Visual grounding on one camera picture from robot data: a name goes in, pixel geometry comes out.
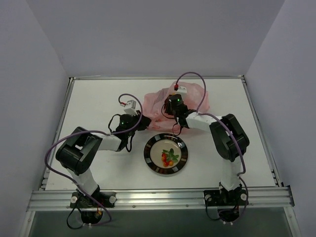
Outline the pink plastic bag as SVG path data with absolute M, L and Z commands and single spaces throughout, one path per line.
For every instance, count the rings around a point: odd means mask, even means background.
M 184 96 L 184 104 L 189 109 L 198 109 L 201 113 L 209 111 L 209 93 L 204 90 L 204 87 L 197 83 L 179 82 L 178 84 L 187 89 L 187 94 Z M 142 107 L 143 115 L 151 119 L 151 123 L 148 126 L 149 130 L 170 133 L 178 133 L 180 131 L 180 126 L 175 125 L 173 116 L 161 111 L 166 98 L 175 93 L 174 85 L 175 83 L 173 82 L 170 87 L 145 94 Z

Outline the red cherry tomato sprig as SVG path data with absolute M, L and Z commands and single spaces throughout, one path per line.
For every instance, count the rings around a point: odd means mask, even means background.
M 179 162 L 179 155 L 175 153 L 173 148 L 169 150 L 162 150 L 161 160 L 164 167 L 173 167 Z

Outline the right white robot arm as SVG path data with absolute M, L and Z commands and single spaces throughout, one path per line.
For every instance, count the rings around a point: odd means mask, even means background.
M 250 141 L 233 114 L 214 116 L 190 110 L 180 94 L 169 95 L 163 111 L 173 116 L 181 128 L 198 129 L 212 135 L 217 153 L 223 159 L 219 198 L 223 203 L 232 203 L 246 191 L 241 175 L 246 172 L 243 155 Z

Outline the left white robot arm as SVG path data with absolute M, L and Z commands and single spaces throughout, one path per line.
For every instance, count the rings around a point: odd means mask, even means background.
M 99 185 L 95 182 L 90 166 L 96 153 L 101 151 L 120 152 L 132 149 L 132 139 L 136 131 L 148 128 L 151 119 L 142 116 L 140 111 L 137 115 L 119 115 L 118 127 L 111 135 L 97 136 L 88 133 L 86 129 L 77 127 L 73 133 L 78 135 L 66 139 L 56 152 L 56 159 L 69 171 L 71 177 L 84 189 L 82 202 L 88 207 L 94 207 L 99 203 Z

